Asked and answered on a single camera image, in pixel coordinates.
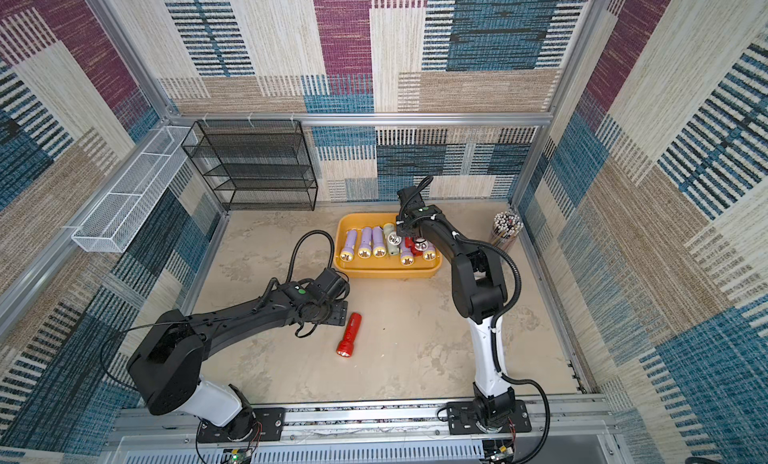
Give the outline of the yellow plastic storage tray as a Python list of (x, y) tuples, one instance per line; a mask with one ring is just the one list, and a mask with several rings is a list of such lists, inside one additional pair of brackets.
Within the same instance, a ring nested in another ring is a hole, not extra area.
[(334, 265), (349, 277), (428, 279), (445, 259), (431, 245), (416, 245), (395, 235), (396, 214), (353, 213), (341, 218), (336, 231)]

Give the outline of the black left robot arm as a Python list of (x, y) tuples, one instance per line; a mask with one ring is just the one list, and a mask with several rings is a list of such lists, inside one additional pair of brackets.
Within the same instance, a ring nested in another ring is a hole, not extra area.
[(296, 261), (290, 259), (284, 280), (271, 278), (252, 300), (192, 315), (171, 310), (143, 325), (146, 335), (127, 361), (125, 388), (139, 393), (154, 416), (185, 412), (202, 431), (255, 444), (265, 429), (257, 411), (240, 389), (212, 382), (201, 369), (215, 354), (272, 329), (294, 326), (297, 338), (309, 337), (345, 306), (350, 284), (341, 272), (328, 263), (317, 277), (296, 280)]

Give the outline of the pale green flashlight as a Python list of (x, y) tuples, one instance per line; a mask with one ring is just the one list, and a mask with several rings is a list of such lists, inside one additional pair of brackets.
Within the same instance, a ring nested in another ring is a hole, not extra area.
[(383, 234), (386, 241), (388, 253), (392, 256), (400, 254), (400, 244), (402, 238), (397, 234), (394, 223), (386, 223), (383, 227)]

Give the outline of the purple flashlight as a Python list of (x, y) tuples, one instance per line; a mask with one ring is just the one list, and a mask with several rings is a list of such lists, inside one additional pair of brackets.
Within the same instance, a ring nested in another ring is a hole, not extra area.
[(380, 226), (372, 229), (372, 254), (375, 258), (384, 258), (388, 255), (383, 229)]
[(357, 250), (359, 258), (368, 259), (372, 256), (372, 235), (373, 231), (371, 227), (364, 227), (361, 230), (360, 244)]
[(350, 229), (347, 231), (345, 235), (345, 239), (343, 241), (342, 249), (339, 253), (339, 259), (343, 262), (351, 262), (357, 252), (356, 252), (356, 244), (357, 244), (357, 237), (358, 237), (358, 231), (356, 229)]
[(414, 255), (410, 246), (405, 240), (402, 240), (399, 245), (400, 249), (400, 262), (403, 266), (411, 266), (414, 264)]
[(426, 261), (433, 261), (436, 259), (437, 252), (434, 245), (431, 242), (426, 242), (424, 244), (424, 249), (422, 250), (422, 257)]

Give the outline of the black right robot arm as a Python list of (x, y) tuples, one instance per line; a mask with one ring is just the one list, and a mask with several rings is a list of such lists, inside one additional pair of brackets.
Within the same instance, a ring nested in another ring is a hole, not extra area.
[(466, 237), (440, 208), (424, 202), (421, 192), (432, 181), (433, 178), (427, 176), (419, 184), (397, 192), (396, 233), (402, 238), (425, 239), (450, 263), (453, 303), (470, 326), (475, 358), (472, 405), (478, 428), (491, 431), (510, 423), (517, 409), (517, 386), (530, 386), (540, 396), (544, 425), (535, 446), (522, 456), (498, 450), (487, 458), (489, 462), (529, 463), (543, 450), (549, 437), (551, 406), (538, 382), (513, 378), (506, 371), (502, 321), (520, 298), (519, 269), (505, 251)]

